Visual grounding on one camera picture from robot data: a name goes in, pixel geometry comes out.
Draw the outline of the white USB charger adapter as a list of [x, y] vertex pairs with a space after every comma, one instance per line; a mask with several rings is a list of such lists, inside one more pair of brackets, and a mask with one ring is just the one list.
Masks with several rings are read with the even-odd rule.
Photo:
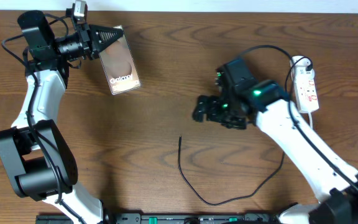
[[297, 78], [301, 80], [313, 80], [315, 72], [313, 69], [313, 61], [306, 56], [296, 55], [290, 59], [290, 65], [295, 66], [291, 70], [291, 79], [295, 81]]

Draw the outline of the white power strip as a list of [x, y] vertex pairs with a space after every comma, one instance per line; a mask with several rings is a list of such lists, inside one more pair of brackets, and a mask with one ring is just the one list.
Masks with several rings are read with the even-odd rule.
[[294, 91], [299, 113], [312, 113], [319, 109], [318, 96], [313, 79], [299, 75], [296, 76]]

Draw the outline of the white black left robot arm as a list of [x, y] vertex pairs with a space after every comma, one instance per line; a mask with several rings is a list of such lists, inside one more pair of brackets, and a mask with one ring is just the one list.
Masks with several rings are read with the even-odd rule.
[[27, 93], [17, 119], [0, 131], [0, 159], [18, 197], [55, 206], [73, 223], [116, 223], [117, 219], [79, 182], [78, 168], [57, 127], [60, 100], [74, 61], [97, 59], [124, 35], [121, 28], [90, 25], [67, 9], [74, 32], [56, 37], [51, 28], [64, 17], [27, 11], [18, 17], [27, 47], [18, 61], [25, 68]]

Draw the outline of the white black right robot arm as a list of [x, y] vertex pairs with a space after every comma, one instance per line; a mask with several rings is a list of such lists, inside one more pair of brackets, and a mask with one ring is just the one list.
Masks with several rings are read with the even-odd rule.
[[258, 81], [243, 59], [217, 68], [218, 96], [201, 95], [192, 117], [226, 128], [249, 123], [275, 141], [310, 185], [317, 203], [295, 204], [277, 214], [279, 223], [358, 223], [358, 170], [341, 159], [297, 112], [275, 81]]

